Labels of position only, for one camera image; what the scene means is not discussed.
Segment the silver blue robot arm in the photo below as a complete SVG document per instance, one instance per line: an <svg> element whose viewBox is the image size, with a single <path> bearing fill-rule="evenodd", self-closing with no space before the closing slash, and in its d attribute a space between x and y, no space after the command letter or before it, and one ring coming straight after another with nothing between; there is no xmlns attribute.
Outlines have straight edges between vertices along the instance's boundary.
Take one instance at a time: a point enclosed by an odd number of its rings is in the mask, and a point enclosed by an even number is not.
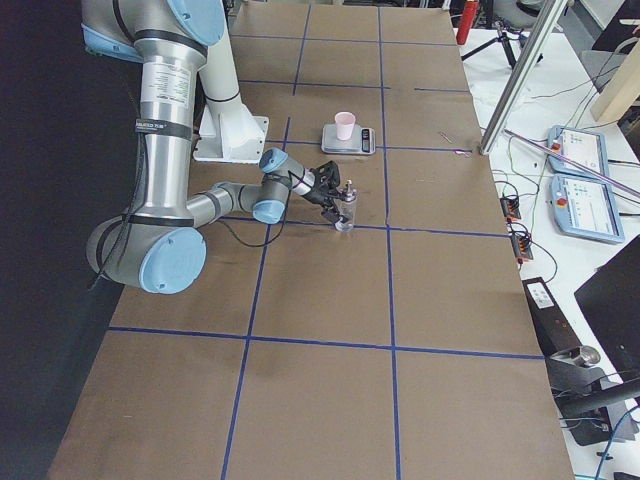
<svg viewBox="0 0 640 480"><path fill-rule="evenodd" d="M307 168L265 147L268 121L241 99L221 2L86 1L82 29L90 52L142 67L134 193L87 242L98 276L183 291L205 264L202 226L232 212L278 223L292 195L348 222L336 164Z"/></svg>

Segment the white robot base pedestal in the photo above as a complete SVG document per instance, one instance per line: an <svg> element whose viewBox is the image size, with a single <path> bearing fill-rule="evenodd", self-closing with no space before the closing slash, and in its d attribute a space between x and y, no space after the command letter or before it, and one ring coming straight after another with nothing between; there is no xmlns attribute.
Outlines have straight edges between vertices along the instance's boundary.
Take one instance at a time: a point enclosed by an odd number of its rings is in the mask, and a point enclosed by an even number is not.
<svg viewBox="0 0 640 480"><path fill-rule="evenodd" d="M243 103L227 33L208 48L206 64L198 77L206 107L194 158L200 162L257 164L269 119L252 115Z"/></svg>

